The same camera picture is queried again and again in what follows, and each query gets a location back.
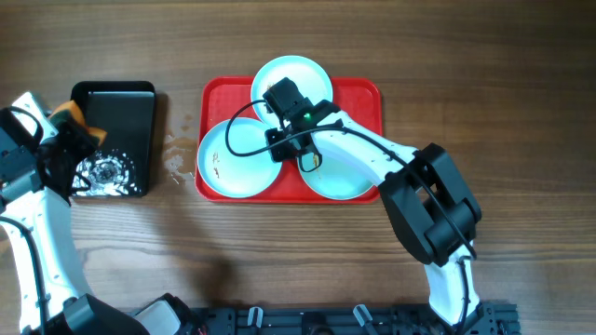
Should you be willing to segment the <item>white plate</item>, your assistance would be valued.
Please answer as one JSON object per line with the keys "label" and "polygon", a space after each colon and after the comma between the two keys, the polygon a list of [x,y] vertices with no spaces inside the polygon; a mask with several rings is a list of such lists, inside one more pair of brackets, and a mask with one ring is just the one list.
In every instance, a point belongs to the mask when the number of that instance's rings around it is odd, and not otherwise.
{"label": "white plate", "polygon": [[320,159],[306,154],[297,159],[298,169],[305,184],[316,194],[331,200],[355,199],[373,187],[359,172],[330,156]]}
{"label": "white plate", "polygon": [[[282,164],[274,162],[269,152],[240,157],[225,144],[229,121],[224,120],[207,132],[199,144],[196,165],[201,179],[216,194],[230,198],[248,198],[271,186]],[[237,153],[252,152],[266,145],[268,125],[253,118],[239,117],[229,129],[229,143]]]}
{"label": "white plate", "polygon": [[284,77],[314,105],[333,100],[332,81],[323,68],[309,58],[288,55],[269,61],[258,71],[251,85],[251,101],[262,100],[263,94]]}

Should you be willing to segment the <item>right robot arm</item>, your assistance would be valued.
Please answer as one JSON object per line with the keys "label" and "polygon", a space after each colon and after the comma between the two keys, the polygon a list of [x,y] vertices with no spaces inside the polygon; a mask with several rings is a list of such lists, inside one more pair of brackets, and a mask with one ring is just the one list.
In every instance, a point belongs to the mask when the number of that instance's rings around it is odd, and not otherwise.
{"label": "right robot arm", "polygon": [[387,140],[327,100],[269,100],[266,109],[280,123],[270,151],[333,158],[378,189],[396,237],[425,266],[431,310],[468,330],[480,304],[470,265],[481,208],[447,152],[435,143],[419,150]]}

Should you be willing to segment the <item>orange green sponge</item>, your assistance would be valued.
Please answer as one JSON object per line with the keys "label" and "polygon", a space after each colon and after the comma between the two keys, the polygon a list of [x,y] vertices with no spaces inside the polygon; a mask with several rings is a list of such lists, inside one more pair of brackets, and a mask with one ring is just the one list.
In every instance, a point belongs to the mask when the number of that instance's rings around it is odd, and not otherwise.
{"label": "orange green sponge", "polygon": [[72,119],[77,126],[80,126],[85,132],[94,140],[94,142],[101,146],[105,141],[107,132],[97,127],[90,127],[87,125],[85,116],[83,115],[80,107],[74,100],[66,101],[59,105],[48,117],[50,123],[54,127],[58,127],[60,124],[65,123],[67,120]]}

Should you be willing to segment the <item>white plate top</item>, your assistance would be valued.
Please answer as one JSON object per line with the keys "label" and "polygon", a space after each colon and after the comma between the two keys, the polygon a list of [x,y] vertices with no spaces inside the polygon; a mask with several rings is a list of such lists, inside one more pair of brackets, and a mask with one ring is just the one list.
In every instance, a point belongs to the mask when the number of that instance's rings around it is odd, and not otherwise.
{"label": "white plate top", "polygon": [[288,55],[269,61],[258,71],[251,85],[251,101],[262,100],[263,94],[284,77],[314,105],[333,100],[332,81],[323,68],[309,58]]}

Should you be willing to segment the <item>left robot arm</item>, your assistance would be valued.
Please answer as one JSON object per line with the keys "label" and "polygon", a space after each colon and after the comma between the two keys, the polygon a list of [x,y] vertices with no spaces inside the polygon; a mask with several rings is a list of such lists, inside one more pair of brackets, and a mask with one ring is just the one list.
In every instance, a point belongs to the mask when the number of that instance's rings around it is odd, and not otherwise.
{"label": "left robot arm", "polygon": [[68,197],[75,166],[95,151],[96,134],[66,121],[29,131],[1,124],[1,225],[14,251],[24,334],[182,334],[179,300],[166,294],[134,315],[91,293],[71,234]]}

